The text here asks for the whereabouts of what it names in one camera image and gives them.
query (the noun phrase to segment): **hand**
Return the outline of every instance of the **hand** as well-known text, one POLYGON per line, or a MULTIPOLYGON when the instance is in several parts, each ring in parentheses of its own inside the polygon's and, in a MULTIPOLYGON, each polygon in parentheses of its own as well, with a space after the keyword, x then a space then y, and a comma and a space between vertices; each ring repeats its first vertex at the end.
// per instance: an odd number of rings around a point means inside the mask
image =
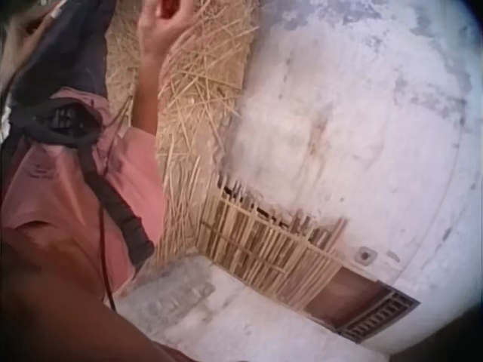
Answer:
POLYGON ((34 7, 11 18, 7 29, 2 61, 0 62, 0 88, 14 76, 30 58, 44 33, 54 21, 52 6, 34 7))
POLYGON ((144 0, 137 30, 142 65, 161 68, 173 43, 194 23, 193 0, 179 0, 180 8, 169 19, 165 0, 144 0))

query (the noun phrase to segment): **pink shirt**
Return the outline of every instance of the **pink shirt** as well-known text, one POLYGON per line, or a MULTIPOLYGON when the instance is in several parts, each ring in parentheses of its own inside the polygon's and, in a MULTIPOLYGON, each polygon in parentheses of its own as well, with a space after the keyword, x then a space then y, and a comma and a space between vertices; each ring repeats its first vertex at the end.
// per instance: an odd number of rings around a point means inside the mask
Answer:
MULTIPOLYGON (((93 106, 106 127, 93 150, 98 171, 106 164, 107 179, 142 219, 149 239, 157 245, 163 232, 165 199, 155 160, 155 137, 129 128, 124 137, 112 123, 105 98, 72 89, 56 97, 72 97, 93 106)), ((99 201, 85 184, 76 150, 33 143, 19 163, 2 204, 2 227, 17 228, 45 222, 70 235, 101 276, 99 201)), ((111 288, 119 290, 134 276, 134 267, 121 231, 105 213, 106 264, 111 288)))

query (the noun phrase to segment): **white wall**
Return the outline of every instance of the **white wall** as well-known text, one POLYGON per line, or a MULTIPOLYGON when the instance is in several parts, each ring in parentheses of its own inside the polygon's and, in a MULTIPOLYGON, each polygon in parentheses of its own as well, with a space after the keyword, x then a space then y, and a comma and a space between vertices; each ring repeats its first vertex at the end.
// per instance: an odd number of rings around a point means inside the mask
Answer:
POLYGON ((346 258, 376 250, 365 270, 422 302, 368 345, 419 342, 480 293, 478 28, 449 0, 266 1, 261 20, 226 169, 270 206, 348 217, 346 258))

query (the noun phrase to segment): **small hole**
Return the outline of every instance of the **small hole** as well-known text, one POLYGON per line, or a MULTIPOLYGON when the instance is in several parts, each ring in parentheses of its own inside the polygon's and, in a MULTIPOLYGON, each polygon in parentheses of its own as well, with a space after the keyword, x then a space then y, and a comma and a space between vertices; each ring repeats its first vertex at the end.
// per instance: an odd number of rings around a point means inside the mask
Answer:
POLYGON ((368 260, 370 257, 371 257, 371 255, 367 251, 365 251, 361 254, 361 259, 364 260, 364 261, 368 260))

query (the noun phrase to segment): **dark blue cloth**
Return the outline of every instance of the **dark blue cloth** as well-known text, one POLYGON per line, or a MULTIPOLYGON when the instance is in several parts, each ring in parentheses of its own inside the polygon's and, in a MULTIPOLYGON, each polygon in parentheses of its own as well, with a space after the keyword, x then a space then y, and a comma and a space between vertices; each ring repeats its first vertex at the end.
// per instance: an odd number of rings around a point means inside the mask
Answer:
POLYGON ((33 106, 61 87, 107 97, 106 31, 116 0, 69 0, 11 88, 14 105, 33 106))

